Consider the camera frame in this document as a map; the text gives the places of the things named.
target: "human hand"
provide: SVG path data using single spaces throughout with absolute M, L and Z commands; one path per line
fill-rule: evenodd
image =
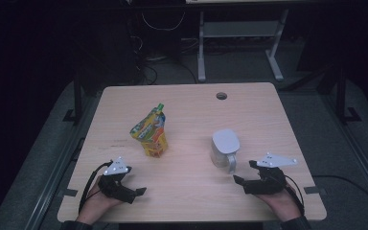
M 264 201 L 281 222 L 300 218 L 302 216 L 297 204 L 286 189 L 283 189 L 280 193 L 274 195 L 255 196 Z
M 92 225 L 110 208 L 123 203 L 123 201 L 108 197 L 101 192 L 98 186 L 100 178 L 101 176 L 97 177 L 97 181 L 88 192 L 87 197 L 89 198 L 86 199 L 76 221 Z

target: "cable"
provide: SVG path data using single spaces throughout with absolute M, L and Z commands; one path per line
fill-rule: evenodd
M 181 48 L 182 55 L 188 53 L 189 51 L 192 51 L 195 48 L 198 48 L 198 38 L 181 39 L 181 45 L 183 45 L 184 43 L 188 43 L 188 41 L 192 41 L 192 43 L 190 43 L 190 45 L 186 47 Z
M 336 178 L 336 179 L 344 180 L 344 181 L 354 185 L 355 187 L 360 189 L 362 192 L 364 192 L 368 196 L 368 192 L 364 188 L 360 187 L 358 184 L 356 184 L 354 181 L 352 181 L 348 178 L 345 178 L 345 177 L 342 177 L 342 176 L 339 176 L 339 175 L 329 175 L 329 174 L 313 175 L 312 177 L 313 178 Z
M 143 67 L 150 69 L 154 73 L 154 80 L 152 80 L 152 81 L 149 81 L 148 77 L 145 75 L 146 84 L 147 85 L 153 85 L 153 84 L 155 84 L 156 81 L 157 81 L 157 77 L 158 77 L 157 71 L 155 69 L 147 66 L 147 65 L 144 65 Z
M 181 22 L 183 21 L 183 19 L 184 19 L 184 15 L 185 15 L 185 12 L 183 12 L 183 15 L 181 16 L 181 19 L 180 19 L 180 21 L 178 22 L 178 24 L 175 26 L 175 27 L 173 27 L 173 28 L 156 28 L 156 27 L 153 27 L 153 26 L 151 26 L 151 24 L 149 24 L 149 22 L 146 20 L 146 18 L 145 18 L 145 15 L 142 13 L 142 18 L 143 18 L 143 21 L 145 21 L 145 23 L 150 27 L 150 28 L 152 28 L 152 29 L 154 29 L 154 30 L 157 30 L 157 31 L 173 31 L 173 30 L 175 30 L 175 29 L 177 29 L 178 28 L 178 26 L 180 26 L 181 25 Z
M 88 182 L 86 183 L 85 185 L 85 189 L 83 190 L 83 193 L 82 193 L 82 197 L 81 197 L 81 200 L 80 200 L 80 207 L 79 207 L 79 212 L 81 211 L 85 201 L 89 198 L 86 198 L 87 194 L 88 194 L 88 190 L 89 188 L 91 187 L 91 184 L 92 184 L 92 181 L 94 180 L 95 176 L 97 175 L 97 172 L 104 166 L 107 166 L 109 167 L 110 165 L 112 164 L 112 161 L 109 161 L 107 163 L 103 163 L 101 164 L 95 171 L 92 172 L 91 176 L 89 177 L 88 179 Z
M 290 179 L 292 181 L 292 183 L 294 183 L 295 187 L 297 188 L 298 193 L 300 194 L 301 204 L 304 206 L 304 199 L 303 199 L 303 195 L 301 194 L 300 187 L 298 187 L 297 183 L 295 183 L 295 181 L 293 179 L 291 179 L 291 177 L 289 177 L 288 175 L 285 175 L 285 177 L 287 177 L 288 179 Z
M 179 61 L 172 61 L 172 62 L 162 62 L 162 63 L 153 63 L 153 65 L 162 65 L 162 64 L 176 64 L 179 65 L 181 67 L 183 67 L 184 69 L 188 70 L 188 72 L 191 74 L 191 76 L 193 76 L 194 82 L 198 83 L 198 80 L 196 79 L 196 75 L 194 75 L 193 71 L 185 66 L 183 63 L 179 62 Z
M 93 195 L 90 195 L 89 197 L 87 197 L 87 198 L 85 199 L 85 201 L 86 201 L 87 199 L 91 198 L 92 196 L 96 195 L 96 194 L 97 194 L 97 193 L 99 193 L 100 191 L 101 191 L 101 190 L 99 190 L 99 191 L 95 192 Z
M 135 39 L 138 39 L 140 41 L 140 45 L 139 45 L 139 48 L 137 48 L 137 52 L 134 51 L 136 54 L 139 53 L 139 51 L 142 49 L 143 47 L 143 40 L 142 38 L 140 38 L 139 36 L 135 36 L 135 35 L 132 35 L 130 38 L 135 38 Z

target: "white cup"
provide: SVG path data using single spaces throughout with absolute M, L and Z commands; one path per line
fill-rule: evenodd
M 236 133 L 232 129 L 214 132 L 212 137 L 211 160 L 218 168 L 229 166 L 228 173 L 236 169 L 236 152 L 241 147 Z

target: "juice pouch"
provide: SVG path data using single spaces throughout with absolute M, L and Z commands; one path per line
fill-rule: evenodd
M 130 131 L 130 136 L 140 141 L 148 156 L 160 157 L 168 146 L 164 133 L 166 116 L 162 112 L 163 107 L 164 105 L 160 103 Z

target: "desk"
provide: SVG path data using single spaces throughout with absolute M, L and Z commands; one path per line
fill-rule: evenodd
M 226 100 L 217 99 L 223 92 Z M 130 129 L 159 103 L 164 104 L 169 148 L 161 158 L 145 155 Z M 320 220 L 326 210 L 319 194 L 304 194 L 314 186 L 310 171 L 271 83 L 190 84 L 108 87 L 89 128 L 58 219 L 75 219 L 90 174 L 109 159 L 122 156 L 132 167 L 123 183 L 131 189 L 147 187 L 133 204 L 110 210 L 108 222 L 264 221 L 276 219 L 253 195 L 245 195 L 225 169 L 210 159 L 212 134 L 232 128 L 241 142 L 235 174 L 258 179 L 249 160 L 268 151 L 296 158 L 297 166 L 283 167 L 303 192 L 306 217 Z

